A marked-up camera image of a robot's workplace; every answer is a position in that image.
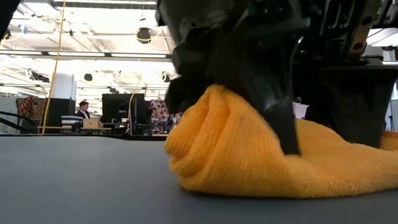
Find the computer monitor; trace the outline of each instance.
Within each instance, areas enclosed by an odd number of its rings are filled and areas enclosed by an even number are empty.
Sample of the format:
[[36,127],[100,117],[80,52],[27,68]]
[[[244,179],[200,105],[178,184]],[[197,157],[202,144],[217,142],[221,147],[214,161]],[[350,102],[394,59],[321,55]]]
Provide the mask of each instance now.
[[[103,94],[101,121],[103,123],[122,123],[128,118],[129,102],[132,94]],[[131,118],[133,123],[146,124],[145,95],[134,94],[131,101]]]

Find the table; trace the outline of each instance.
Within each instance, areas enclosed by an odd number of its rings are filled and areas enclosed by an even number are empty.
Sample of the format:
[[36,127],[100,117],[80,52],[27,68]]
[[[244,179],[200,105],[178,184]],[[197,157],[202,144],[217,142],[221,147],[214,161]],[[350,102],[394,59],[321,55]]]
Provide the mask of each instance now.
[[188,194],[164,142],[0,137],[4,224],[396,224],[398,190],[317,200]]
[[[70,132],[72,131],[72,127],[45,127],[45,129],[47,130],[59,130],[59,131],[66,131],[66,132]],[[81,128],[81,133],[112,133],[112,128]]]
[[152,136],[167,137],[169,134],[152,134]]
[[127,131],[127,123],[103,123],[103,126],[111,128],[113,134],[124,134]]

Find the black plastic part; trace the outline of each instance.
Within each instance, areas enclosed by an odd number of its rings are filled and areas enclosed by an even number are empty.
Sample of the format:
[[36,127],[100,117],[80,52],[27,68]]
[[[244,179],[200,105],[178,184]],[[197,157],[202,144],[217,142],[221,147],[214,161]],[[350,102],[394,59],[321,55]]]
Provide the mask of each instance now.
[[20,0],[2,0],[0,6],[0,40],[3,40],[8,25],[17,10]]
[[228,12],[228,18],[222,24],[225,30],[231,30],[248,2],[249,0],[159,0],[157,17],[169,28],[175,45],[180,45],[189,40],[187,37],[198,35],[196,25],[208,24],[218,17],[218,14],[214,15],[217,11]]
[[158,25],[158,26],[166,26],[166,23],[163,21],[163,18],[162,18],[162,16],[160,15],[160,13],[159,13],[158,10],[156,10],[156,12],[155,12],[155,19],[156,19],[156,22],[157,22],[157,25]]
[[310,102],[305,119],[335,130],[346,141],[379,147],[397,75],[397,67],[386,65],[323,68],[303,96]]
[[[224,85],[264,117],[285,154],[299,155],[291,63],[300,34],[310,21],[301,18],[288,1],[249,5],[246,17],[238,15],[243,6],[235,10],[234,19],[220,24],[220,32],[208,30],[202,38],[174,50],[173,63],[181,77],[169,86],[167,107],[171,113],[185,109],[196,103],[208,85]],[[272,16],[259,13],[265,9]],[[232,31],[225,33],[227,27]]]
[[80,133],[81,132],[81,122],[76,122],[72,124],[72,132]]

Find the ceiling light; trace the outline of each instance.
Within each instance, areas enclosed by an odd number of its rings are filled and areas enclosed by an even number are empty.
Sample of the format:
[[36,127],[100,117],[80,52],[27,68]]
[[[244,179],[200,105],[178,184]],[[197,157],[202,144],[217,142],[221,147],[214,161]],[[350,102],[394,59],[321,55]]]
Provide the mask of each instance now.
[[141,27],[137,33],[137,40],[142,44],[149,44],[152,38],[149,34],[149,28]]
[[166,55],[161,55],[161,54],[112,54],[112,57],[166,58]]
[[383,62],[383,65],[398,65],[398,62]]
[[88,82],[93,81],[93,76],[92,76],[92,74],[86,73],[86,75],[85,75],[85,80],[88,81]]
[[[49,55],[56,56],[57,52],[49,52]],[[105,54],[97,52],[60,52],[60,56],[104,57]]]
[[[53,0],[55,2],[63,2],[63,0]],[[79,3],[111,3],[111,4],[146,4],[155,5],[156,1],[121,1],[121,0],[68,0],[68,2]]]
[[41,52],[30,50],[0,50],[2,55],[41,55]]

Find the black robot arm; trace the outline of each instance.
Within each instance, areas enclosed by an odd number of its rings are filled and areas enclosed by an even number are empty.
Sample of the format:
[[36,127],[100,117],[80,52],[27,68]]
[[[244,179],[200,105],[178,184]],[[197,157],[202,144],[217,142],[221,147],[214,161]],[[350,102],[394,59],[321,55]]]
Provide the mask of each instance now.
[[396,69],[361,55],[369,30],[385,27],[393,7],[390,0],[160,0],[159,24],[174,38],[181,75],[168,106],[184,110],[208,85],[222,84],[263,115],[285,154],[300,154],[291,105],[299,96],[310,105],[306,119],[378,147]]

